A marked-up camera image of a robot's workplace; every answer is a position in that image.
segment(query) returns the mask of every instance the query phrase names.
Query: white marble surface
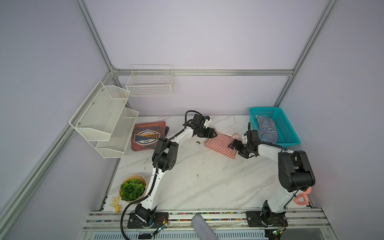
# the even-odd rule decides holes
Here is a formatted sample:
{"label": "white marble surface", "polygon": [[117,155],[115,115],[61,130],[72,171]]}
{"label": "white marble surface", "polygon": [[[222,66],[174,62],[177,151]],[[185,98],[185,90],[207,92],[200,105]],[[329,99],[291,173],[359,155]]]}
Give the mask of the white marble surface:
{"label": "white marble surface", "polygon": [[[210,127],[220,133],[243,135],[247,131],[249,115],[211,116]],[[139,122],[165,121],[171,136],[181,129],[184,116],[138,117]],[[226,157],[204,146],[206,139],[192,137],[179,146],[176,165],[167,171],[160,185],[158,210],[189,209],[245,209],[262,207],[279,186],[278,165],[271,159],[258,156],[245,159],[236,155]],[[140,174],[147,182],[152,172],[154,150],[134,152],[129,143],[121,158],[109,189],[104,211],[111,211],[112,197],[117,197],[123,180]],[[123,208],[125,201],[119,200]]]}

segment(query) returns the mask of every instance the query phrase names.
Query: red t-shirt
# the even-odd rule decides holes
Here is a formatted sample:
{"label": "red t-shirt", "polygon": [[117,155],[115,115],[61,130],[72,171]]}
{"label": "red t-shirt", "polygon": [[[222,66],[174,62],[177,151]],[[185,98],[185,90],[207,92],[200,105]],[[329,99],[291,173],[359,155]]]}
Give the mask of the red t-shirt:
{"label": "red t-shirt", "polygon": [[160,137],[165,137],[165,132],[165,121],[135,124],[131,141],[132,150],[155,149]]}

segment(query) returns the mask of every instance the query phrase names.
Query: striped cloth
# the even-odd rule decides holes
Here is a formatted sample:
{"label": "striped cloth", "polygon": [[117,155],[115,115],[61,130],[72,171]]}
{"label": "striped cloth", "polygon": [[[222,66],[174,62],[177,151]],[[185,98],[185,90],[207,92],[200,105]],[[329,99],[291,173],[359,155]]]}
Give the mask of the striped cloth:
{"label": "striped cloth", "polygon": [[209,138],[205,142],[204,145],[207,148],[210,148],[212,150],[215,150],[216,152],[219,152],[221,154],[226,155],[227,157],[235,159],[237,151],[235,149],[231,150],[230,148],[228,148],[228,145],[232,143],[233,138],[231,138],[228,135],[221,134],[217,131],[216,131],[216,133],[217,133],[217,137]]}
{"label": "striped cloth", "polygon": [[275,121],[263,116],[256,116],[257,131],[262,142],[277,143],[279,135],[277,134]]}

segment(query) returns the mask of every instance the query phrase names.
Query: folded t-shirt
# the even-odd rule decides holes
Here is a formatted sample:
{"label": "folded t-shirt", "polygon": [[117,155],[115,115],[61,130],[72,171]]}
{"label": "folded t-shirt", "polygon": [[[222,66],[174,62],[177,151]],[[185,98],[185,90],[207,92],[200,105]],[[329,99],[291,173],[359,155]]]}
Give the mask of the folded t-shirt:
{"label": "folded t-shirt", "polygon": [[260,140],[262,142],[277,143],[279,135],[277,134],[275,121],[263,116],[256,116],[256,119]]}

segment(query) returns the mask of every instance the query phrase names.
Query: blue plastic basket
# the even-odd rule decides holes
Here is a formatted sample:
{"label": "blue plastic basket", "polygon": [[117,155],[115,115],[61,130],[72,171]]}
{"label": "blue plastic basket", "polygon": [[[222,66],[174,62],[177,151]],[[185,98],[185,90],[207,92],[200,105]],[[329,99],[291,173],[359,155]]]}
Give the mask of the blue plastic basket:
{"label": "blue plastic basket", "polygon": [[250,108],[249,114],[251,115],[251,125],[253,129],[257,129],[258,126],[256,116],[268,117],[275,121],[277,134],[279,135],[276,143],[277,145],[289,147],[300,144],[299,137],[295,133],[292,125],[289,123],[288,118],[285,116],[281,108]]}

